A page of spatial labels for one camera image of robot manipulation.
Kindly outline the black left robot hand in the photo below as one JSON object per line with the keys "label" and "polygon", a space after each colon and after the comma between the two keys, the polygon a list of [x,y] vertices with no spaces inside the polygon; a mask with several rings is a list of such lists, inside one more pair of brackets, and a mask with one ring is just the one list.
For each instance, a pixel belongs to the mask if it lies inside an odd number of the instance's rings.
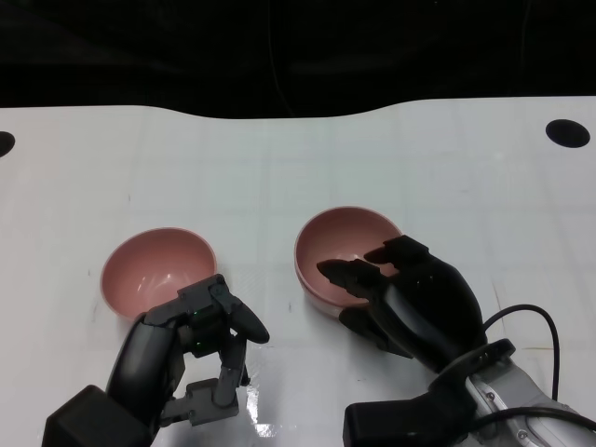
{"label": "black left robot hand", "polygon": [[[247,343],[264,345],[270,335],[259,318],[215,275],[178,290],[175,299],[141,314],[117,356],[107,395],[152,434],[187,421],[193,426],[234,417],[237,389],[247,386]],[[191,383],[173,394],[185,371],[185,354],[218,355],[216,378]]]}

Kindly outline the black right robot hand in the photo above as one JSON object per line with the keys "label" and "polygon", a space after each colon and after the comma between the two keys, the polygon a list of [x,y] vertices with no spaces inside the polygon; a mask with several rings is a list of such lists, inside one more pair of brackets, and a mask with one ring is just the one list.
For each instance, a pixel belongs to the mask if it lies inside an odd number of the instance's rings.
{"label": "black right robot hand", "polygon": [[342,310],[339,321],[381,350],[440,373],[487,344],[480,305],[463,276],[410,237],[387,240],[362,260],[325,260],[317,268],[366,301]]}

